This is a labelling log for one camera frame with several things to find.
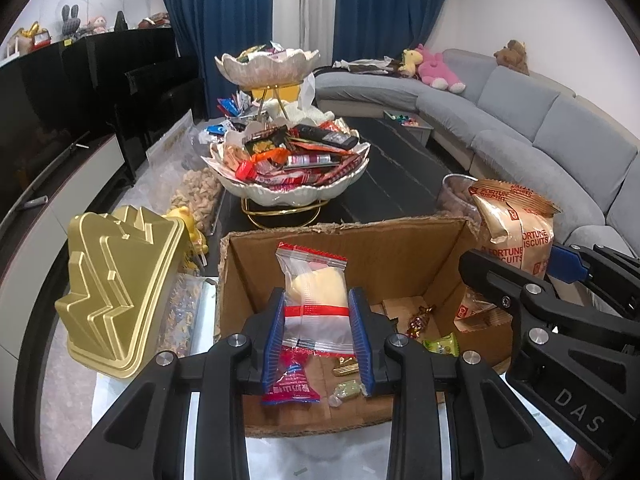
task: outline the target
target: gold plastic container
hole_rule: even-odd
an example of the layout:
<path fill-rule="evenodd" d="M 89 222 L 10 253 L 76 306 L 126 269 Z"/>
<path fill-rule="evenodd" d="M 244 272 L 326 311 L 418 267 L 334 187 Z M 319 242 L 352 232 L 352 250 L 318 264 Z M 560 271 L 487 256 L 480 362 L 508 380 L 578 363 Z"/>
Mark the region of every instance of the gold plastic container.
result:
<path fill-rule="evenodd" d="M 123 206 L 76 216 L 67 231 L 70 292 L 56 301 L 69 355 L 111 377 L 135 375 L 156 352 L 164 306 L 189 234 L 179 218 Z"/>

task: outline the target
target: fortune biscuits bag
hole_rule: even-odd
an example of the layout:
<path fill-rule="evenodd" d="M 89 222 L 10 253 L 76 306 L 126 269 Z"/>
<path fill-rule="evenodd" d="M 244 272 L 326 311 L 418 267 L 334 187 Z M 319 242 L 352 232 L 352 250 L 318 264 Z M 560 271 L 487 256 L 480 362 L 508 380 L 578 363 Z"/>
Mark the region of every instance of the fortune biscuits bag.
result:
<path fill-rule="evenodd" d="M 498 180 L 479 180 L 469 187 L 482 217 L 479 242 L 507 264 L 542 278 L 554 241 L 554 215 L 560 211 L 526 187 Z M 511 322 L 511 316 L 468 288 L 454 323 L 460 332 L 475 332 Z"/>

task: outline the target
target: yellow plush toy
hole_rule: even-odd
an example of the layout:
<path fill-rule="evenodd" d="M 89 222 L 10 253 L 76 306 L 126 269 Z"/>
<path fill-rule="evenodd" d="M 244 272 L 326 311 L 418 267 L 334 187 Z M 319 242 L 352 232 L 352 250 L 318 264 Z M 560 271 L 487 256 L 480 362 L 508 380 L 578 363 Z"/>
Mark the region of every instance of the yellow plush toy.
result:
<path fill-rule="evenodd" d="M 171 209 L 166 216 L 172 216 L 177 218 L 182 218 L 187 231 L 189 232 L 189 239 L 193 244 L 196 252 L 199 254 L 207 254 L 209 252 L 209 246 L 207 245 L 207 239 L 205 236 L 198 231 L 196 228 L 196 221 L 193 219 L 193 215 L 187 206 L 177 207 L 175 209 Z"/>
<path fill-rule="evenodd" d="M 422 63 L 422 54 L 417 50 L 406 48 L 402 53 L 402 65 L 398 72 L 407 77 L 414 77 L 420 63 Z"/>

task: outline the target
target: gold metal stand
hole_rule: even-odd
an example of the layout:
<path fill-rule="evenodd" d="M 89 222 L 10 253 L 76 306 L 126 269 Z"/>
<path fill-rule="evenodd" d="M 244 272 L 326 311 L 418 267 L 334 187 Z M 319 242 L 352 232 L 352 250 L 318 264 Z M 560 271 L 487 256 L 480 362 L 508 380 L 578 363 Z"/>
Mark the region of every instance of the gold metal stand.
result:
<path fill-rule="evenodd" d="M 284 109 L 284 104 L 282 103 L 282 99 L 280 98 L 280 89 L 281 88 L 289 88 L 291 86 L 297 86 L 302 84 L 302 81 L 297 81 L 297 82 L 293 82 L 293 83 L 287 83 L 284 85 L 267 85 L 264 87 L 264 89 L 262 90 L 262 97 L 260 98 L 260 106 L 258 106 L 258 119 L 260 119 L 260 114 L 262 113 L 262 106 L 264 105 L 264 101 L 267 97 L 267 92 L 269 90 L 273 90 L 273 94 L 276 96 L 276 99 L 278 100 L 278 104 L 280 105 L 280 110 L 282 110 L 282 113 L 284 114 L 285 119 L 288 121 L 289 120 L 289 116 L 287 115 L 287 112 Z"/>
<path fill-rule="evenodd" d="M 295 213 L 303 213 L 305 211 L 315 210 L 315 213 L 313 214 L 311 219 L 307 220 L 306 222 L 298 226 L 298 227 L 304 227 L 311 224 L 316 220 L 316 218 L 318 218 L 318 215 L 320 214 L 320 208 L 323 205 L 327 204 L 328 202 L 329 202 L 328 200 L 319 200 L 317 202 L 313 202 L 312 204 L 305 205 L 305 206 L 291 207 L 288 209 L 280 209 L 280 210 L 272 210 L 272 211 L 252 211 L 249 209 L 249 204 L 248 204 L 249 201 L 246 198 L 243 198 L 241 200 L 240 205 L 242 208 L 242 212 L 245 215 L 247 215 L 247 217 L 249 218 L 250 222 L 253 225 L 255 225 L 257 228 L 260 228 L 260 229 L 271 229 L 270 227 L 260 224 L 260 222 L 258 222 L 255 219 L 255 217 L 260 218 L 261 216 L 285 216 L 285 215 L 291 215 Z"/>

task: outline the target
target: blue gripper pad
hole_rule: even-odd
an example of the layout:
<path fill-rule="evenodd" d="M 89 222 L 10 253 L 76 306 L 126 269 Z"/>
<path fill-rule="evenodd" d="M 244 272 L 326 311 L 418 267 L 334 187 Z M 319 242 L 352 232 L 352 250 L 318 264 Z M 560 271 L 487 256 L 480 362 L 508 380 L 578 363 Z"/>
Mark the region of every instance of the blue gripper pad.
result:
<path fill-rule="evenodd" d="M 278 300 L 278 307 L 267 342 L 264 345 L 264 365 L 262 367 L 262 387 L 268 392 L 271 385 L 276 381 L 278 371 L 278 361 L 280 360 L 280 350 L 282 349 L 282 337 L 284 336 L 284 291 Z"/>
<path fill-rule="evenodd" d="M 589 276 L 580 256 L 568 247 L 554 244 L 551 247 L 546 273 L 565 283 L 584 282 Z"/>
<path fill-rule="evenodd" d="M 349 291 L 349 323 L 351 325 L 351 336 L 353 338 L 353 352 L 356 354 L 358 361 L 358 370 L 360 371 L 360 380 L 365 387 L 367 395 L 370 396 L 374 391 L 374 377 L 372 370 L 371 346 L 369 339 L 364 330 L 358 302 L 362 301 L 361 295 L 356 294 L 356 289 Z"/>

